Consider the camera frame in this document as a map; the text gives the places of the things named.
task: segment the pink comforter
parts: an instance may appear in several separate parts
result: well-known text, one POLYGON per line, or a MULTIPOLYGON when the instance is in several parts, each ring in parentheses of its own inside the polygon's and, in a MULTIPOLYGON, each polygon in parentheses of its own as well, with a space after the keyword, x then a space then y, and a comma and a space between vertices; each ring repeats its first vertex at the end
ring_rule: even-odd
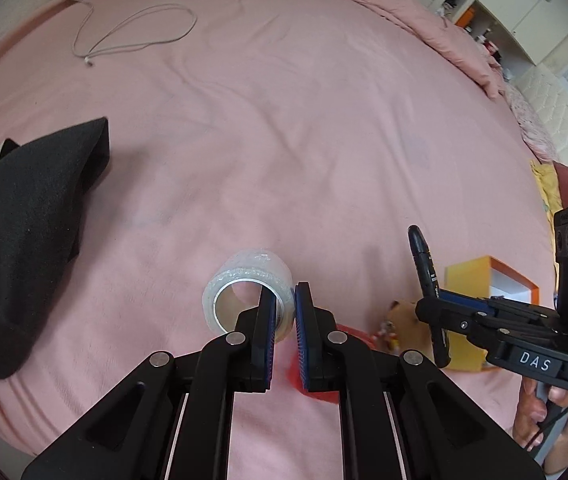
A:
MULTIPOLYGON (((76 5, 2 60, 0 140, 106 115, 112 147, 48 324, 0 381, 14 446, 40 452, 151 352, 201 349, 202 291, 241 248, 270 248, 317 304, 368 332, 391 301, 419 296, 411 223, 439 272, 492 254, 551 304, 548 224, 518 124, 416 36, 350 0, 93 1, 83 44, 152 4, 199 21, 177 43, 88 68, 70 51, 76 5)), ((154 14, 114 41, 187 22, 154 14)), ((277 346, 268 394, 237 397, 231 479, 341 476, 337 407, 285 379, 295 344, 277 346)), ((511 425, 517 377, 456 380, 511 425)))

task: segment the roll of clear tape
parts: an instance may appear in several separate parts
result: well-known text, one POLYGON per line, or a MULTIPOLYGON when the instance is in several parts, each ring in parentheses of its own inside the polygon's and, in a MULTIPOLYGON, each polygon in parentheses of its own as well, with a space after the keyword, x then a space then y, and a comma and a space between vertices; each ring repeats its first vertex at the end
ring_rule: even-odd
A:
POLYGON ((208 327, 216 335, 232 332, 240 312, 259 303, 262 286, 276 298, 275 341, 284 339, 295 318, 293 278, 279 256, 263 249, 238 252, 208 282, 202 294, 208 327))

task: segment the yellow box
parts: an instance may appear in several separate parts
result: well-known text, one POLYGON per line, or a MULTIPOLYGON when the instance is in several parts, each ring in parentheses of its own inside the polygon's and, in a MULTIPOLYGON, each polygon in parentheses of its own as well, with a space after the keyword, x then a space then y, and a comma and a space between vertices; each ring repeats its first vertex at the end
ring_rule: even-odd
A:
MULTIPOLYGON (((539 287, 492 256, 448 266, 445 282, 444 289, 472 298, 504 296, 511 300, 539 304, 539 287)), ((448 336, 451 357, 449 370, 481 372, 490 368, 485 360, 485 350, 472 345, 461 334, 449 332, 448 336)))

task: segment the metal rivet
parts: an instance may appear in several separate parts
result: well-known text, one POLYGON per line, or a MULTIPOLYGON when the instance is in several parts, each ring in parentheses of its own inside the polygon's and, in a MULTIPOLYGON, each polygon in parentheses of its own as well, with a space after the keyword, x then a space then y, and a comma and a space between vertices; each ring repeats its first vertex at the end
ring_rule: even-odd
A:
POLYGON ((348 338, 349 337, 344 332, 340 332, 339 330, 333 330, 328 335, 328 341, 330 341, 331 343, 335 343, 336 345, 341 345, 342 343, 346 343, 346 340, 348 338))
POLYGON ((417 350, 409 350, 404 354, 404 360, 410 365, 418 366, 424 361, 424 356, 417 350))
POLYGON ((226 342, 229 345, 241 345, 246 341, 246 336, 241 332, 231 332, 226 336, 226 342))
POLYGON ((159 368, 160 366, 164 366, 170 361, 170 357, 166 352, 155 352, 151 355, 149 362, 155 367, 159 368))

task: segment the black fabric bag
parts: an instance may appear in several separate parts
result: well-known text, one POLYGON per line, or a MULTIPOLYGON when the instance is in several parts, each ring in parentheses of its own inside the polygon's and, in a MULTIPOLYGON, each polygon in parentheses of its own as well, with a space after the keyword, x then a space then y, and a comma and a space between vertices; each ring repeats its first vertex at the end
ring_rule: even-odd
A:
POLYGON ((0 156, 0 379, 26 361, 66 264, 78 252, 84 194, 109 161, 106 118, 0 156))

